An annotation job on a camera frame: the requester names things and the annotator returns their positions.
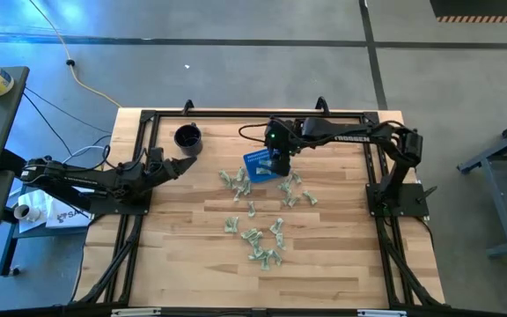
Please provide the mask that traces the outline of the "white printed paper bag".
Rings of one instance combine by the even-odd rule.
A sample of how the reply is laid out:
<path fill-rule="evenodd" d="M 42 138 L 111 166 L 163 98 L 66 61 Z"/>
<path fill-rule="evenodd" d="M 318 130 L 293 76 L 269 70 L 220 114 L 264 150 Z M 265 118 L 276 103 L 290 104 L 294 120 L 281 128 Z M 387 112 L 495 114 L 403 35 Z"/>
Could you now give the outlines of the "white printed paper bag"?
<path fill-rule="evenodd" d="M 21 195 L 18 198 L 18 205 L 25 205 L 38 215 L 36 219 L 31 216 L 23 216 L 18 221 L 20 233 L 31 231 L 40 226 L 47 229 L 86 227 L 94 219 L 94 216 L 89 212 L 74 209 L 41 190 Z"/>

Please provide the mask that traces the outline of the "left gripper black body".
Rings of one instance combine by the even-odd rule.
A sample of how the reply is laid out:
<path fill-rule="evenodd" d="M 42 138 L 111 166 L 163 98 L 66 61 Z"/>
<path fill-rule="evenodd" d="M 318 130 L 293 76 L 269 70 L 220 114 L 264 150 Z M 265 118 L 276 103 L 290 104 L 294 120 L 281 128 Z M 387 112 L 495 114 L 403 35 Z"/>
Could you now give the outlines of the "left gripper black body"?
<path fill-rule="evenodd" d="M 179 168 L 177 159 L 166 159 L 163 161 L 152 161 L 143 168 L 143 186 L 154 188 L 165 182 L 177 180 Z"/>

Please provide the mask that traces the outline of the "white pipe piece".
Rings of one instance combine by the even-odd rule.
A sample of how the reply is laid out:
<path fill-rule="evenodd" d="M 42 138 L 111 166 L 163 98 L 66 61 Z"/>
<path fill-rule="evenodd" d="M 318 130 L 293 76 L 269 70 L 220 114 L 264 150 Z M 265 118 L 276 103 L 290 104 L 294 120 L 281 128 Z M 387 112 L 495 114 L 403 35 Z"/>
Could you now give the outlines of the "white pipe piece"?
<path fill-rule="evenodd" d="M 40 218 L 40 211 L 26 204 L 21 204 L 14 208 L 13 216 L 17 220 L 35 222 Z"/>

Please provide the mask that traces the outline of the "black cup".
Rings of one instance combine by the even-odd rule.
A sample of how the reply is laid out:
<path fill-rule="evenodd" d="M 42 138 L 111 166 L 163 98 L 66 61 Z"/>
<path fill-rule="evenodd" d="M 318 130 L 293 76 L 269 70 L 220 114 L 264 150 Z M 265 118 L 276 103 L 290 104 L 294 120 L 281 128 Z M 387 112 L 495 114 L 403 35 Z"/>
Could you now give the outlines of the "black cup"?
<path fill-rule="evenodd" d="M 194 122 L 180 126 L 174 134 L 174 142 L 188 156 L 197 156 L 202 151 L 202 132 Z"/>

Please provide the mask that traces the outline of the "black desk support beam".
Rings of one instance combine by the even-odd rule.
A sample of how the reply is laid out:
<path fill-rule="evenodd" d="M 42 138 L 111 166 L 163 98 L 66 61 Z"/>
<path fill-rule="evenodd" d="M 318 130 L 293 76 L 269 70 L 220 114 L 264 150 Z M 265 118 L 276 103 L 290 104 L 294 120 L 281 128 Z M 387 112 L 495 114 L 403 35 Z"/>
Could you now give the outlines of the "black desk support beam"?
<path fill-rule="evenodd" d="M 41 189 L 47 194 L 77 209 L 89 211 L 89 198 L 74 189 L 97 188 L 100 171 L 94 168 L 65 165 L 51 157 L 28 161 L 17 154 L 4 150 L 0 156 L 0 169 L 12 171 L 24 185 Z"/>

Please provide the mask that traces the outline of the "dark low cart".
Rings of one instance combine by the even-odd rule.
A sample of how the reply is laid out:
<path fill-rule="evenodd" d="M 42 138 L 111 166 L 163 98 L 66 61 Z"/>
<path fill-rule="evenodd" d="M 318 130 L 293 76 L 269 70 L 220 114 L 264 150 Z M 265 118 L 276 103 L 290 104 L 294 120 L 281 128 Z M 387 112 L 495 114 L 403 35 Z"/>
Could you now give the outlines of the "dark low cart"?
<path fill-rule="evenodd" d="M 29 188 L 26 185 L 23 185 L 21 189 L 17 189 L 12 191 L 9 194 L 9 197 L 17 195 L 20 197 L 23 194 L 30 193 L 38 189 Z M 37 227 L 28 232 L 20 233 L 18 231 L 18 220 L 13 216 L 13 210 L 18 206 L 18 201 L 12 207 L 5 207 L 2 221 L 9 223 L 11 225 L 9 233 L 7 234 L 7 239 L 4 246 L 4 252 L 2 255 L 2 259 L 0 261 L 0 276 L 15 276 L 20 273 L 18 268 L 13 268 L 11 266 L 12 259 L 15 254 L 16 246 L 19 239 L 25 238 L 38 238 L 38 237 L 47 237 L 47 236 L 56 236 L 56 235 L 69 235 L 69 234 L 79 234 L 81 232 L 85 232 L 87 227 L 92 223 L 90 223 L 86 227 L 74 227 L 74 228 L 62 228 L 62 229 L 47 229 L 45 227 Z"/>

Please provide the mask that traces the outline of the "black hazard-striped mat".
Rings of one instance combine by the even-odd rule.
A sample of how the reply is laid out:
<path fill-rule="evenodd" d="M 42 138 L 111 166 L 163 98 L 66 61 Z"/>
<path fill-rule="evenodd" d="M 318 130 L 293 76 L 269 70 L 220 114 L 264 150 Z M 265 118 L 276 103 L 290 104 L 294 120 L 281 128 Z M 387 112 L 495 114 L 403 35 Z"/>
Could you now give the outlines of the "black hazard-striped mat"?
<path fill-rule="evenodd" d="M 507 23 L 507 0 L 430 0 L 440 23 Z"/>

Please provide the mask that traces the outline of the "black aluminium table frame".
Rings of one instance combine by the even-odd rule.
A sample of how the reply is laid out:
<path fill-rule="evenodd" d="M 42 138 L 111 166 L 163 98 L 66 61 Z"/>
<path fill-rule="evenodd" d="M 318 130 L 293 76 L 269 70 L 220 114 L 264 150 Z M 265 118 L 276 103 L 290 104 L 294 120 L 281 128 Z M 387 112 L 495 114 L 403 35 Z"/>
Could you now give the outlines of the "black aluminium table frame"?
<path fill-rule="evenodd" d="M 132 262 L 130 306 L 218 317 L 353 316 L 358 309 L 388 308 L 376 221 L 365 193 L 382 175 L 375 147 L 329 144 L 304 151 L 292 162 L 302 178 L 292 208 L 283 205 L 275 181 L 254 185 L 234 202 L 218 172 L 235 174 L 243 155 L 261 148 L 268 112 L 195 109 L 184 116 L 161 109 L 146 123 L 141 115 L 139 108 L 118 112 L 111 160 L 131 159 L 150 144 L 179 157 L 173 136 L 189 122 L 201 130 L 203 149 L 179 179 L 152 193 Z M 305 190 L 318 199 L 315 205 Z M 248 202 L 254 202 L 254 217 L 247 214 Z M 224 231 L 228 217 L 239 217 L 237 233 Z M 285 250 L 269 230 L 279 217 Z M 281 266 L 268 259 L 269 270 L 262 270 L 261 261 L 248 259 L 254 247 L 241 233 L 252 228 L 263 232 L 260 247 L 281 255 Z"/>

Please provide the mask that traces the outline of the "blue plastic basket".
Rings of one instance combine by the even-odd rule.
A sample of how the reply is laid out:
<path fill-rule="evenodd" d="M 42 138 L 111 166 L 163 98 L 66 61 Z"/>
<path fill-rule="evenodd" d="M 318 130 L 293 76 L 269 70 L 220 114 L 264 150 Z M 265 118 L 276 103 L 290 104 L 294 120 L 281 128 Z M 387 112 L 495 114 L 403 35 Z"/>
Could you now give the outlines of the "blue plastic basket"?
<path fill-rule="evenodd" d="M 272 174 L 257 175 L 255 173 L 257 167 L 263 167 L 260 165 L 261 160 L 270 160 L 270 156 L 267 149 L 247 153 L 243 156 L 243 159 L 246 165 L 248 176 L 252 183 L 262 183 L 265 181 L 274 180 L 279 177 L 278 174 L 271 171 L 271 167 L 267 169 L 269 169 L 272 172 Z"/>

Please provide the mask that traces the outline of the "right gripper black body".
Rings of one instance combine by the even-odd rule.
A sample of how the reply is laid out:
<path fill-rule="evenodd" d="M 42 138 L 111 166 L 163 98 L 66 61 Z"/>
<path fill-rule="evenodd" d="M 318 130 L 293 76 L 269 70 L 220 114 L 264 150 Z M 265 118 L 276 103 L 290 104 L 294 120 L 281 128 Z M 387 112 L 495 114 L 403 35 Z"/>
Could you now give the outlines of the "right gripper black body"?
<path fill-rule="evenodd" d="M 290 155 L 299 154 L 301 152 L 303 140 L 294 130 L 294 121 L 278 119 L 277 123 L 281 129 L 279 132 L 278 148 L 282 152 L 287 152 Z"/>

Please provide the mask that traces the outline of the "white label strip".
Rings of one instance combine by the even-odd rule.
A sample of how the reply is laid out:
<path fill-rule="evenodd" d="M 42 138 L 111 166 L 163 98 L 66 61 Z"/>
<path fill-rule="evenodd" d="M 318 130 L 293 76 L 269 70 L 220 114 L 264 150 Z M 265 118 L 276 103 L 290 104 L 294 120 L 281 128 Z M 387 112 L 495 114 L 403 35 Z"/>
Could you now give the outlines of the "white label strip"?
<path fill-rule="evenodd" d="M 377 309 L 358 309 L 357 317 L 408 317 L 406 311 L 397 310 L 377 310 Z"/>
<path fill-rule="evenodd" d="M 158 307 L 138 307 L 113 309 L 110 317 L 154 317 L 160 315 L 162 310 Z"/>

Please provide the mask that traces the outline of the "black base lever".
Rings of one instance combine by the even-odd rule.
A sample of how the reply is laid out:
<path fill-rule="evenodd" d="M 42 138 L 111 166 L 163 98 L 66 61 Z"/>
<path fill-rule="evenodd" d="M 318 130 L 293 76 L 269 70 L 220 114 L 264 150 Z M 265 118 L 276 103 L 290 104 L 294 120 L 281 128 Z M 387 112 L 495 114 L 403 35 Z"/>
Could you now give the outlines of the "black base lever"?
<path fill-rule="evenodd" d="M 422 192 L 422 195 L 416 198 L 417 203 L 425 203 L 426 199 L 429 195 L 431 195 L 433 192 L 437 190 L 437 186 L 433 186 L 431 188 L 428 188 L 427 190 Z"/>

